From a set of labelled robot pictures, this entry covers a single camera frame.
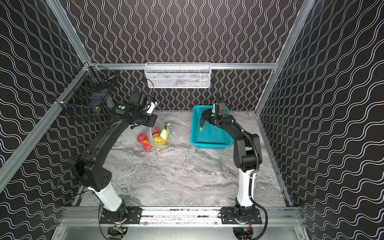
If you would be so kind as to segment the clear zip top bag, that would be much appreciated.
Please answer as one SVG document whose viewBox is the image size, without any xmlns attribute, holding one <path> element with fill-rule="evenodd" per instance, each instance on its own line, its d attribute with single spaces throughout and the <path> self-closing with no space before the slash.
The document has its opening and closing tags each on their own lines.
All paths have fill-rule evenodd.
<svg viewBox="0 0 384 240">
<path fill-rule="evenodd" d="M 147 151 L 163 150 L 169 147 L 174 141 L 170 133 L 170 126 L 170 123 L 156 121 L 153 127 L 148 128 L 145 133 L 138 135 L 137 141 Z"/>
</svg>

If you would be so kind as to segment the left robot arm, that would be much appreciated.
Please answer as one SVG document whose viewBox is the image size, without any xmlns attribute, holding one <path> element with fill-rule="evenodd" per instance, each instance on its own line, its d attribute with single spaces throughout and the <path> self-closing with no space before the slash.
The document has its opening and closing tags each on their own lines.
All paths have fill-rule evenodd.
<svg viewBox="0 0 384 240">
<path fill-rule="evenodd" d="M 96 138 L 77 156 L 69 158 L 70 171 L 85 188 L 92 191 L 104 209 L 124 215 L 123 199 L 114 190 L 112 173 L 103 167 L 112 147 L 127 128 L 153 127 L 158 105 L 153 97 L 133 93 L 127 103 L 116 104 L 109 112 L 108 120 Z"/>
</svg>

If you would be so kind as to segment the yellow lemon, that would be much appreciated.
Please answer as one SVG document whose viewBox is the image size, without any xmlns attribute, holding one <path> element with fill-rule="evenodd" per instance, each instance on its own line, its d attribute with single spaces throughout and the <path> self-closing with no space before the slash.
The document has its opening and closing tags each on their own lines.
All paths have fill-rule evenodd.
<svg viewBox="0 0 384 240">
<path fill-rule="evenodd" d="M 153 143 L 165 146 L 167 143 L 160 136 L 153 136 Z"/>
</svg>

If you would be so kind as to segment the dark eggplant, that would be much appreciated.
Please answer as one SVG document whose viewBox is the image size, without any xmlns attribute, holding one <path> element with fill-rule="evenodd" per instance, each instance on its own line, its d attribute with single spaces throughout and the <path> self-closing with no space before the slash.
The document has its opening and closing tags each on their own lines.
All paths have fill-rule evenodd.
<svg viewBox="0 0 384 240">
<path fill-rule="evenodd" d="M 206 121 L 209 121 L 212 115 L 211 109 L 206 109 L 202 112 L 201 118 L 200 118 L 200 131 L 203 131 L 203 127 Z"/>
</svg>

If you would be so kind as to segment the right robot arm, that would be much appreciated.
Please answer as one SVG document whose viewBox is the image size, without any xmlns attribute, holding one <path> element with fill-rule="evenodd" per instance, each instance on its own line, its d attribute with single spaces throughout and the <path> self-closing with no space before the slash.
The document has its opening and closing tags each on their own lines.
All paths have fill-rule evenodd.
<svg viewBox="0 0 384 240">
<path fill-rule="evenodd" d="M 228 113 L 224 101 L 217 102 L 211 109 L 203 111 L 200 129 L 206 122 L 224 130 L 233 139 L 233 159 L 239 170 L 239 192 L 236 197 L 236 205 L 240 209 L 256 206 L 255 175 L 260 170 L 262 163 L 260 137 L 246 131 L 235 117 Z"/>
</svg>

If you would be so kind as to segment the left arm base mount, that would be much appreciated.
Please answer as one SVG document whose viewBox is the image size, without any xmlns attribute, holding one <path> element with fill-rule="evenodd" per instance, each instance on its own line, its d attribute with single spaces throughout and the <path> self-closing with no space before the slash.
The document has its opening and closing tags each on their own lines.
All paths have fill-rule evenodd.
<svg viewBox="0 0 384 240">
<path fill-rule="evenodd" d="M 116 212 L 108 211 L 102 208 L 99 218 L 100 224 L 139 224 L 143 209 L 140 207 L 126 207 L 125 210 L 120 208 Z"/>
</svg>

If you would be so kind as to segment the red tomato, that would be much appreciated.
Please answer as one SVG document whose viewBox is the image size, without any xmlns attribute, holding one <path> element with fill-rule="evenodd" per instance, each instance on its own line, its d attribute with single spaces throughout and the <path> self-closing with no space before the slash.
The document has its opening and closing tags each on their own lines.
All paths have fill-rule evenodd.
<svg viewBox="0 0 384 240">
<path fill-rule="evenodd" d="M 159 133 L 159 131 L 160 131 L 160 128 L 158 126 L 154 126 L 152 128 L 152 135 Z"/>
<path fill-rule="evenodd" d="M 137 140 L 138 140 L 139 143 L 141 143 L 141 142 L 147 140 L 147 136 L 144 135 L 144 134 L 140 134 L 140 135 L 138 135 Z"/>
</svg>

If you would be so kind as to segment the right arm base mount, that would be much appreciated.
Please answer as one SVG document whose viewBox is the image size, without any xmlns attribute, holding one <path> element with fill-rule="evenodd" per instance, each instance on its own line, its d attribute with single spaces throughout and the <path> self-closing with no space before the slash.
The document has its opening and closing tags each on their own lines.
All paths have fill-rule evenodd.
<svg viewBox="0 0 384 240">
<path fill-rule="evenodd" d="M 249 224 L 262 224 L 261 214 L 255 206 L 249 207 L 222 207 L 217 217 L 221 219 L 223 225 Z"/>
</svg>

